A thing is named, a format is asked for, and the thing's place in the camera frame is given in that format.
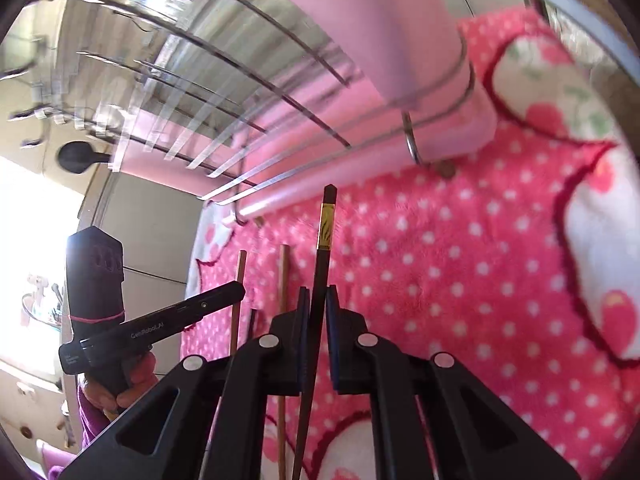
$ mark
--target pink polka dot cloth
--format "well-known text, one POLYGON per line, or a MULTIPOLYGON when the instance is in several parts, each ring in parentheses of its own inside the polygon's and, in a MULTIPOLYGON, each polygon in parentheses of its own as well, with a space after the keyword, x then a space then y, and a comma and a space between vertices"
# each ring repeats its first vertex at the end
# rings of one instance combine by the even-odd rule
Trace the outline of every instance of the pink polka dot cloth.
MULTIPOLYGON (((372 332, 404 352, 423 358, 452 352, 584 479, 596 479, 640 413, 640 371, 622 361, 637 356, 630 322, 635 291, 597 266, 598 258, 612 257, 599 245, 628 241, 628 224, 617 210, 609 214, 615 201, 607 194, 618 193, 618 201, 622 194, 627 214, 640 204, 634 194, 640 186, 628 182, 628 166, 609 158, 628 150, 608 131, 597 133, 605 127, 589 118, 595 108, 566 124, 562 106, 530 110, 533 102, 504 97, 520 98, 506 91, 513 86, 506 74, 517 64, 528 63, 532 88, 552 86, 536 61, 540 52, 548 70, 571 66, 535 13, 512 9, 460 27, 479 80, 497 103, 494 142, 456 160, 449 181, 414 167, 339 189, 329 282, 343 307, 363 314, 372 332), (514 44, 519 52, 505 54, 514 44), (501 65, 504 60, 513 66, 501 65), (598 137, 576 138, 588 128, 598 137), (624 189, 616 191, 617 181, 624 189), (616 308, 624 314, 617 316, 616 308)), ((544 102, 542 92, 535 95, 544 102)), ((238 251, 248 251, 241 334, 250 308, 260 311, 256 335, 277 312, 280 244, 291 246, 292 308, 298 287, 311 286, 319 208, 319 199, 309 200, 265 216, 261 227, 237 227, 215 258, 197 261, 200 288, 207 290, 232 280, 238 251)), ((617 263, 614 268, 621 272, 617 263)), ((228 355, 229 325, 226 310, 207 316, 184 332, 182 354, 228 355)), ((289 442, 298 409, 299 400, 287 398, 289 442)), ((269 480, 277 478, 275 399, 267 412, 263 476, 269 480)), ((290 446, 287 457, 291 462, 290 446)), ((305 474, 364 480, 374 478, 373 468, 368 398, 335 395, 323 335, 305 474)))

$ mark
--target hand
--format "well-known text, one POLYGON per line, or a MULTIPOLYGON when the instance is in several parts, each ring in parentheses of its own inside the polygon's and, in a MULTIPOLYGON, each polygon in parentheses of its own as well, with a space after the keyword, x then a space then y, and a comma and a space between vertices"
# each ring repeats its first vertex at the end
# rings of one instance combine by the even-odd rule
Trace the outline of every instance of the hand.
POLYGON ((78 375, 78 383, 84 396, 92 405, 99 410, 116 412, 118 406, 128 408, 158 382, 158 378, 154 375, 155 368, 156 356, 151 352, 146 353, 129 374, 133 387, 122 392, 116 399, 104 386, 85 374, 78 375))

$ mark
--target polka dot fabric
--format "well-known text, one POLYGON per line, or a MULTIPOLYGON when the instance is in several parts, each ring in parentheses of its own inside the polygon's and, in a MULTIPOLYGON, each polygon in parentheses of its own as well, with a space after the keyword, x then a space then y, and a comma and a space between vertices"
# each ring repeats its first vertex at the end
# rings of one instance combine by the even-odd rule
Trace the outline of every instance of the polka dot fabric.
MULTIPOLYGON (((522 10, 461 28, 480 78, 508 39, 548 34, 522 10)), ((554 222, 571 175, 597 153, 503 117, 495 141, 457 160, 451 181, 414 167, 339 189, 329 273, 341 306, 363 314, 372 332, 424 358, 452 352, 585 479, 606 468, 640 413, 638 371, 618 369, 583 335, 554 222)), ((319 207, 310 200, 266 216, 260 228, 236 228, 219 259, 198 263, 207 290, 232 280, 238 251, 248 251, 241 334, 249 308, 260 310, 256 334, 277 312, 280 244, 292 248, 289 305, 299 286, 311 286, 319 207)), ((185 331, 182 354, 228 355, 229 323, 227 310, 207 316, 185 331)), ((290 441, 298 409, 298 399, 287 399, 290 441)), ((318 475, 326 443, 368 409, 367 397, 332 391, 323 335, 309 478, 318 475)), ((268 414, 276 415, 275 399, 268 414)))

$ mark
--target metal wire rack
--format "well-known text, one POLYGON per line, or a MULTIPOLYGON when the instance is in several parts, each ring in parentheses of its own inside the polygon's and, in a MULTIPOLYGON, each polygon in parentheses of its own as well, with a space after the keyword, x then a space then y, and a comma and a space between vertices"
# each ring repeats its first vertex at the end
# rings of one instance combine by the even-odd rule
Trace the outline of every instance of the metal wire rack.
MULTIPOLYGON (((43 2, 50 1, 52 0, 30 0, 27 6, 37 6, 43 2)), ((110 164, 113 171, 120 169, 129 142, 143 144, 148 151, 158 150, 163 152, 164 160, 171 161, 174 158, 183 160, 188 164, 187 168, 190 170, 204 168, 210 172, 208 176, 212 178, 222 177, 223 180, 218 181, 222 182, 221 185, 217 186, 217 188, 213 189, 210 193, 201 196, 201 198, 203 200, 218 198, 219 201, 216 203, 220 205, 231 204, 233 205, 234 211, 238 210, 239 200, 253 193, 264 190, 303 171, 327 164, 350 153, 370 148, 394 136, 404 135, 406 137, 407 147, 412 159, 416 164, 421 164, 422 159, 416 146, 413 133, 414 128, 437 121, 457 110, 473 93, 476 84, 474 71, 471 68, 470 79, 465 92, 459 99, 451 104, 451 106, 447 107, 447 109, 431 117, 421 118, 415 124, 412 124, 411 117, 407 112, 400 112, 399 110, 399 113, 402 113, 402 126, 390 131, 373 134, 369 139, 364 140, 364 142, 352 145, 342 135, 344 130, 353 126, 357 121, 375 117, 376 114, 389 108, 395 108, 398 104, 389 103, 385 107, 370 110, 366 115, 355 118, 348 124, 339 126, 326 124, 318 116, 318 110, 332 100, 339 98, 343 88, 363 77, 355 65, 338 48, 331 45, 330 41, 326 42, 325 45, 320 48, 311 47, 299 36, 249 0, 233 0, 253 15, 265 20, 274 27, 283 38, 291 41, 302 51, 302 55, 289 64, 290 67, 294 67, 292 70, 285 70, 284 76, 279 74, 275 78, 268 78, 261 75, 259 70, 252 68, 247 62, 236 59, 229 52, 214 46, 212 42, 204 40, 192 30, 181 27, 180 19, 176 20, 171 19, 170 16, 163 16, 162 13, 146 8, 143 4, 140 4, 140 2, 126 0, 78 1, 90 4, 91 6, 108 9, 112 11, 115 16, 123 19, 135 20, 134 23, 137 28, 145 32, 153 30, 156 33, 161 33, 165 41, 163 48, 166 48, 167 44, 170 44, 175 51, 177 42, 190 48, 196 48, 199 51, 198 55, 205 54, 209 56, 210 59, 217 60, 217 62, 221 62, 223 66, 230 68, 232 70, 232 76, 219 88, 210 88, 194 80, 196 78, 191 77, 189 73, 185 75, 179 73, 180 70, 178 70, 178 68, 169 68, 166 63, 166 54, 163 55, 160 53, 153 60, 143 59, 142 56, 134 57, 132 62, 127 62, 123 56, 113 57, 105 53, 80 48, 74 52, 78 58, 114 67, 114 70, 122 71, 131 77, 129 80, 131 88, 127 106, 121 106, 122 103, 105 102, 105 100, 108 101, 108 96, 105 97, 105 91, 103 91, 100 97, 100 106, 104 108, 104 105, 106 105, 108 109, 106 117, 103 115, 98 118, 86 118, 85 111, 88 107, 85 106, 81 100, 76 99, 76 104, 73 109, 65 105, 62 99, 62 89, 65 85, 59 80, 56 80, 56 77, 52 75, 49 83, 49 92, 41 92, 39 98, 36 99, 37 102, 35 106, 28 110, 16 112, 10 117, 10 120, 20 120, 34 116, 42 120, 53 118, 59 123, 72 121, 76 129, 84 130, 89 136, 96 137, 113 145, 113 155, 110 164), (141 27, 140 23, 145 26, 150 26, 151 29, 141 27), (330 74, 336 81, 336 85, 328 91, 313 97, 306 105, 303 105, 293 97, 292 94, 296 89, 327 74, 330 74), (235 99, 232 96, 233 83, 237 82, 239 78, 251 81, 257 87, 255 91, 250 93, 249 97, 243 100, 235 99), (272 81, 273 79, 277 80, 278 83, 274 83, 272 81), (158 100, 158 104, 161 105, 161 110, 156 115, 154 127, 146 138, 142 138, 134 133, 136 119, 143 109, 145 102, 148 100, 149 95, 157 92, 158 88, 167 91, 168 97, 165 100, 158 100), (190 114, 180 110, 180 102, 185 97, 197 103, 195 113, 190 114), (267 126, 260 125, 256 122, 256 119, 263 116, 265 111, 280 102, 284 102, 290 107, 290 113, 278 118, 274 123, 268 124, 267 126), (124 117, 121 126, 111 124, 112 109, 121 111, 121 115, 124 117), (181 112, 182 115, 188 118, 188 124, 182 128, 180 135, 171 146, 158 143, 159 136, 168 124, 172 114, 175 114, 176 111, 181 112), (222 114, 222 116, 226 118, 226 122, 223 121, 221 123, 223 127, 218 127, 217 124, 211 126, 206 123, 206 119, 213 111, 222 114), (260 164, 252 168, 245 167, 245 161, 249 154, 276 139, 286 131, 287 127, 290 127, 296 121, 311 121, 325 133, 325 136, 300 139, 297 145, 271 156, 260 164), (209 134, 207 136, 210 136, 209 144, 195 156, 183 154, 181 150, 193 132, 202 128, 203 124, 209 134), (210 156, 218 150, 220 146, 228 146, 230 140, 242 128, 247 129, 248 132, 242 145, 224 162, 215 165, 211 164, 210 156), (252 180, 252 178, 267 168, 280 163, 302 150, 306 150, 323 142, 328 137, 336 141, 335 152, 276 174, 266 180, 252 180)), ((423 97, 441 88, 466 66, 466 43, 462 37, 461 44, 460 57, 455 65, 450 67, 438 81, 433 82, 428 88, 421 89, 416 94, 416 97, 423 97)), ((0 73, 0 80, 23 75, 29 70, 37 68, 42 59, 43 55, 39 49, 34 60, 28 65, 14 69, 11 72, 0 73)), ((241 222, 239 218, 236 218, 236 221, 238 223, 241 222)))

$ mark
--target dish rack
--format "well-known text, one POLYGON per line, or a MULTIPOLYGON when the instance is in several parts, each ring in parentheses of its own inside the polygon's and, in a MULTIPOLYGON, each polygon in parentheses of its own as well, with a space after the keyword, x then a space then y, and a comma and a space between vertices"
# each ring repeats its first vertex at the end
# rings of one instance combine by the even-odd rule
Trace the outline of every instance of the dish rack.
MULTIPOLYGON (((56 1, 26 7, 46 15, 56 1)), ((397 7, 388 18, 376 0, 268 0, 285 19, 295 15, 293 27, 264 0, 63 1, 58 36, 36 36, 33 60, 0 75, 33 74, 35 104, 9 120, 71 122, 111 146, 111 171, 214 200, 228 207, 228 222, 310 198, 329 182, 474 151, 495 129, 441 0, 388 0, 397 7), (116 48, 113 38, 94 40, 109 24, 121 35, 116 48)))

